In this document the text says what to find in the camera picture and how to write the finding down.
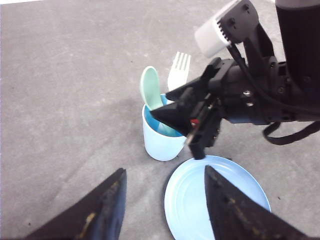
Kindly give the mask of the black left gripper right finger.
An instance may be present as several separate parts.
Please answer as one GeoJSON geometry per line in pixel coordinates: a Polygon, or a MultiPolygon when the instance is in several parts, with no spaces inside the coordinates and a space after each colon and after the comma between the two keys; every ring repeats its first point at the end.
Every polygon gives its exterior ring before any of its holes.
{"type": "Polygon", "coordinates": [[[253,201],[213,167],[204,169],[209,220],[216,240],[311,240],[253,201]]]}

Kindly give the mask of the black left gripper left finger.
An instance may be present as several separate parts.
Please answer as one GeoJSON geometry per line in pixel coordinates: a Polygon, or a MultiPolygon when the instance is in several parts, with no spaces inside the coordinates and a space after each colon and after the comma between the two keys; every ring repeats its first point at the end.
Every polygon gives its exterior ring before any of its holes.
{"type": "Polygon", "coordinates": [[[117,169],[26,240],[118,240],[125,216],[127,171],[117,169]]]}

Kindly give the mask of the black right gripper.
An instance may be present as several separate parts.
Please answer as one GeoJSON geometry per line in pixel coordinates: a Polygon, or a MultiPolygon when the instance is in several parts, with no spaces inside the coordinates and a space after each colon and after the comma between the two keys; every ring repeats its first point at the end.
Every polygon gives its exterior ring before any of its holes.
{"type": "Polygon", "coordinates": [[[293,122],[297,114],[262,97],[233,59],[215,57],[202,76],[165,94],[173,103],[151,111],[161,123],[187,137],[196,160],[214,146],[222,119],[233,124],[293,122]]]}

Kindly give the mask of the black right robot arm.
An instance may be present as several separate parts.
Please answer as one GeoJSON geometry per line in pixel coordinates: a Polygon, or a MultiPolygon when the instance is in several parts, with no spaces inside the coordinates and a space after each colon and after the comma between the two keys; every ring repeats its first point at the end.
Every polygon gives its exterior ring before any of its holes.
{"type": "Polygon", "coordinates": [[[234,0],[195,31],[211,62],[203,74],[166,93],[152,110],[158,121],[187,137],[197,160],[205,157],[220,123],[264,125],[264,138],[283,146],[320,129],[320,3],[275,2],[285,60],[249,0],[234,0]]]}

